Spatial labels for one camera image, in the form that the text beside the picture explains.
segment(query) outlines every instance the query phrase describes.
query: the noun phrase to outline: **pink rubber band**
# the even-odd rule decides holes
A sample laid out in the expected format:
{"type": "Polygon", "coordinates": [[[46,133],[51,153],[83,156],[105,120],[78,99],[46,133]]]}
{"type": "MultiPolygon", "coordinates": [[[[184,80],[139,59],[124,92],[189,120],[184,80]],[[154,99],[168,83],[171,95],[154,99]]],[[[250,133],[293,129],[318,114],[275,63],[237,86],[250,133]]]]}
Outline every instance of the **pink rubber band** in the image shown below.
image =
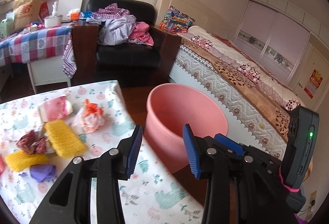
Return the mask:
{"type": "Polygon", "coordinates": [[[291,188],[291,187],[289,187],[289,186],[287,186],[287,185],[285,185],[285,184],[283,183],[283,177],[282,177],[282,175],[281,175],[281,167],[279,168],[279,177],[280,177],[280,181],[281,181],[282,185],[283,185],[288,191],[290,191],[290,192],[299,192],[300,188],[299,188],[299,189],[293,189],[293,188],[291,188]]]}

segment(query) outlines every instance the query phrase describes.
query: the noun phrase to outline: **chair seat cushion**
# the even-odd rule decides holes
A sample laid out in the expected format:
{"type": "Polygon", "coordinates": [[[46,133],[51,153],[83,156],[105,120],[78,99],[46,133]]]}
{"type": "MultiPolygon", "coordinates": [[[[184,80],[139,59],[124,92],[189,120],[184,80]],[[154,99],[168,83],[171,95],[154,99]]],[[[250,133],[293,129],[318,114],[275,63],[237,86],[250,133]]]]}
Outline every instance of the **chair seat cushion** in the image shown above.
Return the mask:
{"type": "Polygon", "coordinates": [[[110,68],[149,68],[160,66],[160,54],[146,45],[123,43],[115,46],[97,46],[96,70],[110,68]]]}

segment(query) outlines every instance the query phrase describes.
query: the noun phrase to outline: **white patterned tablecloth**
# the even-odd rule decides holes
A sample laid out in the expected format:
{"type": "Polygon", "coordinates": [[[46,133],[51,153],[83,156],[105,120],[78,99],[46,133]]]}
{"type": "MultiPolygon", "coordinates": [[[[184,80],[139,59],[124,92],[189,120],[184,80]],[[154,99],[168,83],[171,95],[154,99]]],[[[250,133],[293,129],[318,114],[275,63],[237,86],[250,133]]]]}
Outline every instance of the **white patterned tablecloth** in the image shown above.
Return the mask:
{"type": "MultiPolygon", "coordinates": [[[[3,103],[0,104],[0,115],[2,118],[12,116],[15,129],[37,129],[41,125],[37,105],[62,95],[66,95],[73,104],[73,113],[65,119],[68,125],[72,125],[85,99],[97,103],[104,110],[106,124],[95,133],[79,135],[87,146],[87,150],[80,154],[85,160],[101,156],[116,147],[120,140],[132,135],[135,124],[125,109],[117,81],[70,87],[3,103]]],[[[16,150],[16,143],[4,140],[1,132],[2,157],[16,150]]],[[[57,176],[71,161],[60,157],[51,157],[49,160],[56,165],[57,176]]],[[[37,183],[29,174],[20,176],[6,167],[0,176],[0,195],[17,220],[21,224],[28,224],[56,178],[37,183]]],[[[96,179],[93,179],[90,205],[92,224],[97,223],[96,185],[96,179]]],[[[167,171],[145,139],[134,174],[130,180],[120,181],[119,187],[127,224],[201,223],[203,207],[167,171]]]]}

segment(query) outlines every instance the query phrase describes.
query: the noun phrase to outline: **silver screw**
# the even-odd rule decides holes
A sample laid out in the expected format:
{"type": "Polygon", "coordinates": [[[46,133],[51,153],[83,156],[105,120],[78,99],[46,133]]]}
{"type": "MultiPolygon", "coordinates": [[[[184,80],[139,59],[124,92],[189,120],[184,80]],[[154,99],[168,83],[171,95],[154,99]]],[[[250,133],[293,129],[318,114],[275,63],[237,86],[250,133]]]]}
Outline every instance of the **silver screw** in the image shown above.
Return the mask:
{"type": "Polygon", "coordinates": [[[210,155],[213,155],[213,154],[217,153],[217,151],[214,148],[208,148],[207,153],[210,154],[210,155]]]}
{"type": "Polygon", "coordinates": [[[109,150],[110,155],[117,155],[119,153],[119,150],[117,148],[113,148],[109,150]]]}
{"type": "Polygon", "coordinates": [[[79,164],[79,163],[81,163],[81,161],[82,161],[82,158],[81,157],[75,157],[74,159],[73,159],[73,164],[79,164]]]}
{"type": "Polygon", "coordinates": [[[252,163],[254,161],[254,158],[252,158],[250,155],[247,155],[247,156],[244,157],[244,160],[247,163],[252,163]]]}

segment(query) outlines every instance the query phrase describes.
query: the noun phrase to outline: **calendar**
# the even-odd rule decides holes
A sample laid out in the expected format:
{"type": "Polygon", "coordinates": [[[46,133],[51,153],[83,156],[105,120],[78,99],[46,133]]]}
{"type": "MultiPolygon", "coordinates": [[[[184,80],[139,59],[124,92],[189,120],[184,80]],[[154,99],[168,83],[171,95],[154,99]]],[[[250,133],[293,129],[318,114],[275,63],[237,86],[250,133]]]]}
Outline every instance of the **calendar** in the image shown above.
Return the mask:
{"type": "Polygon", "coordinates": [[[312,99],[319,88],[321,82],[322,82],[322,76],[319,73],[319,71],[314,70],[310,80],[307,82],[304,91],[307,93],[307,95],[312,99]]]}

